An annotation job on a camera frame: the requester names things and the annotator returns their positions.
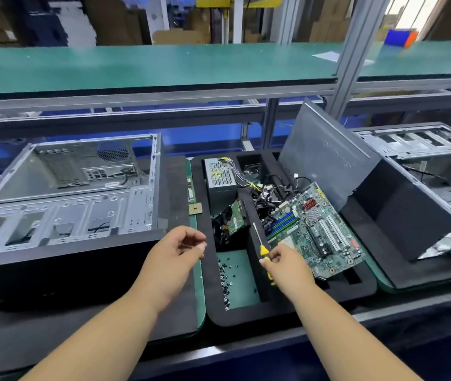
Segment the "person's right hand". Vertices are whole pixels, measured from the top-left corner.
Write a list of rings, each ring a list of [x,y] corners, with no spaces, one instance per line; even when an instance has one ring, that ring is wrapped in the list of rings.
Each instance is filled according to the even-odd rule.
[[[297,250],[284,243],[269,252],[270,259],[278,258],[278,269],[267,271],[281,292],[293,303],[317,288],[310,267]]]

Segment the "white paper sheet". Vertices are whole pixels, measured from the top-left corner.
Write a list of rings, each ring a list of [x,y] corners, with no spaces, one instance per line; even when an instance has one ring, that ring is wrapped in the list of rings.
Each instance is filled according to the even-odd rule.
[[[326,61],[331,61],[331,62],[338,62],[338,60],[340,58],[340,53],[335,52],[335,51],[328,51],[328,52],[314,54],[314,55],[312,55],[312,57],[320,58],[320,59],[323,59]],[[375,61],[373,61],[373,60],[365,59],[363,66],[369,66],[374,63],[375,63]]]

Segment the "person's left hand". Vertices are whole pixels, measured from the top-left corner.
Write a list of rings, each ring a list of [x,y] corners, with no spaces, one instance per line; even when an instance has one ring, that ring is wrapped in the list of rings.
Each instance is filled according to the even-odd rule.
[[[189,226],[169,231],[149,251],[132,286],[157,314],[162,313],[182,291],[193,267],[200,261],[194,255],[182,256],[181,245],[207,244],[206,236]]]

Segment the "open black computer case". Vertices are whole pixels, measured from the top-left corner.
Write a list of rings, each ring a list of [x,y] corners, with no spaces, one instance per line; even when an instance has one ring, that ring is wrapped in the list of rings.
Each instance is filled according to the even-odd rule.
[[[0,310],[124,294],[168,230],[163,138],[29,144],[0,176]]]
[[[408,261],[451,232],[451,127],[358,128],[381,156],[354,197]]]

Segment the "person's left forearm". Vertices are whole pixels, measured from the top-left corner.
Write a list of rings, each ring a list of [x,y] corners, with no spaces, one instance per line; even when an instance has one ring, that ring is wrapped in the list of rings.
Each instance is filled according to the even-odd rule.
[[[171,302],[141,284],[79,328],[19,381],[127,381]]]

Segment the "green computer motherboard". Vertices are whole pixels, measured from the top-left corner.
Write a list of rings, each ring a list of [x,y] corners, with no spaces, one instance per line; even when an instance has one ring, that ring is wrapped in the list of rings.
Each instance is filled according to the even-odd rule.
[[[263,220],[271,249],[279,244],[297,250],[318,280],[327,280],[363,262],[366,249],[312,182],[282,202]]]

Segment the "yellow black handle screwdriver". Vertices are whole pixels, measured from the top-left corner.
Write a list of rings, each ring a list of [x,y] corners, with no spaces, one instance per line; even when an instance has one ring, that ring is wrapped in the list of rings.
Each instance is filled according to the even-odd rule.
[[[258,238],[258,240],[259,240],[259,243],[260,243],[260,255],[261,255],[261,257],[262,257],[263,259],[265,259],[265,260],[270,261],[270,258],[268,257],[269,251],[268,251],[268,249],[266,248],[266,246],[263,244],[263,241],[262,241],[262,239],[261,239],[261,237],[260,237],[260,233],[259,233],[259,231],[258,231],[258,228],[256,227],[256,224],[253,223],[252,226],[253,226],[253,228],[254,228],[254,231],[255,231],[256,236],[257,236],[257,238]],[[271,286],[276,286],[276,284],[275,284],[275,282],[274,282],[274,280],[273,280],[273,278],[272,278],[272,276],[271,276],[271,274],[270,274],[269,272],[268,272],[267,276],[268,276],[268,279],[269,279],[269,281],[270,281]]]

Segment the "grey power supply unit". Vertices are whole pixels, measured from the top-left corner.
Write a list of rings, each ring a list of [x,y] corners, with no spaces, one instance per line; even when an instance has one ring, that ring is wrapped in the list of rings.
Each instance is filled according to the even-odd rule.
[[[233,204],[237,197],[237,184],[230,165],[222,160],[204,159],[204,168],[210,214],[215,217]]]

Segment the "person's right forearm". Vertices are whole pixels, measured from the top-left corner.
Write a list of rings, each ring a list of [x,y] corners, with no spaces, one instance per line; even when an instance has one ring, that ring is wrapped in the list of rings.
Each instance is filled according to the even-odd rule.
[[[283,288],[331,381],[423,381],[311,277]]]

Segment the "black foam sorting tray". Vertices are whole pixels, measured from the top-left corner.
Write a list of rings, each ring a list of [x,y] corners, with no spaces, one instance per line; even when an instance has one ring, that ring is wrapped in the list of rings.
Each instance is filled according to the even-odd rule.
[[[251,190],[236,186],[227,188],[221,208],[210,212],[208,178],[205,160],[220,155],[198,156],[191,160],[192,180],[197,202],[203,212],[197,215],[197,228],[207,236],[208,247],[202,263],[206,312],[217,326],[229,327],[293,313],[287,298],[271,284],[266,271],[260,266],[260,240],[251,224],[255,224],[261,240],[266,244],[263,226],[256,211]],[[260,162],[268,182],[286,186],[290,180],[276,160],[273,150],[238,152],[229,154],[236,166],[243,167]],[[220,213],[240,198],[248,226],[237,232],[230,243],[221,244],[214,236],[212,215]],[[338,274],[318,283],[339,303],[356,304],[360,299],[375,294],[377,283],[367,263],[362,262],[345,274]]]

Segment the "pile of black screws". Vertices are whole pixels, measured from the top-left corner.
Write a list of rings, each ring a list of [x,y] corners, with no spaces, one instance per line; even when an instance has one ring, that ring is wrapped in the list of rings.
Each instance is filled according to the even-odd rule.
[[[237,250],[218,253],[217,264],[226,311],[260,303],[246,252]]]

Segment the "aluminium frame post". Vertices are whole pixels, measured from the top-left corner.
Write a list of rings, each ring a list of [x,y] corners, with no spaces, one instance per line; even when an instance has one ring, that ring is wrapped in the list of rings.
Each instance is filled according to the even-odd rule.
[[[357,0],[338,59],[337,85],[326,112],[337,121],[351,98],[390,0]]]

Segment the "black computer side panel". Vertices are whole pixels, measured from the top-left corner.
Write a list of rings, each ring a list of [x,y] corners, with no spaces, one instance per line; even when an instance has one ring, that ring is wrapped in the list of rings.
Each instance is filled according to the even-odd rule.
[[[322,108],[305,99],[278,162],[294,174],[316,182],[336,211],[381,161],[381,156]]]

